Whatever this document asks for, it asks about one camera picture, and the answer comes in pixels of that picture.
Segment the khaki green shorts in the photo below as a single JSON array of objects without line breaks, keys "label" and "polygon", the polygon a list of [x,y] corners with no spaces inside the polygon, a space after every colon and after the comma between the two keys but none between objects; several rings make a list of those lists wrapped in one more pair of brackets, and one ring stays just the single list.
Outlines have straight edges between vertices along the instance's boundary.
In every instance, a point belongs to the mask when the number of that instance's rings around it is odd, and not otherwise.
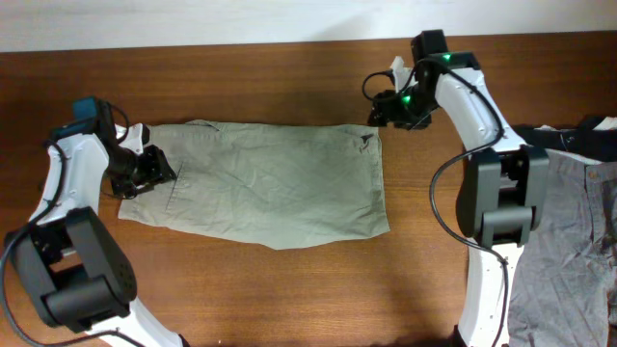
[{"label": "khaki green shorts", "polygon": [[274,250],[389,232],[375,127],[193,120],[150,141],[176,178],[123,201],[123,220]]}]

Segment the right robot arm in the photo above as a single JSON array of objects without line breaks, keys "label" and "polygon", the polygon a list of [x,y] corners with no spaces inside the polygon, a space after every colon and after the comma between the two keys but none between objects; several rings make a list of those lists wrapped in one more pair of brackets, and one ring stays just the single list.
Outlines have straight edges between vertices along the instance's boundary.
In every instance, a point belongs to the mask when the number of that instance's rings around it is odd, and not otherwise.
[{"label": "right robot arm", "polygon": [[368,123],[413,130],[427,127],[439,109],[449,116],[464,151],[434,173],[429,201],[436,210],[439,178],[463,163],[455,206],[459,228],[447,233],[468,248],[469,265],[463,312],[447,343],[506,346],[514,277],[543,216],[550,159],[506,121],[472,52],[450,50],[441,29],[421,32],[411,50],[412,67],[397,57],[384,71],[392,87],[371,96]]}]

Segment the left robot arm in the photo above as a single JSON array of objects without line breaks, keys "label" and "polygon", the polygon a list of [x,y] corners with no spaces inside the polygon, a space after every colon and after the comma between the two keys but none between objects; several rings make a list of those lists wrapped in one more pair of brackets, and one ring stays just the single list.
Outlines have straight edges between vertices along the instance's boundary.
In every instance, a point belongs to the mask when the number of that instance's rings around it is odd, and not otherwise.
[{"label": "left robot arm", "polygon": [[176,173],[145,125],[116,124],[117,106],[90,96],[72,112],[73,122],[45,143],[50,167],[40,202],[7,235],[1,265],[14,268],[45,325],[75,333],[68,345],[188,347],[140,301],[131,263],[98,216],[103,179],[113,197],[132,200]]}]

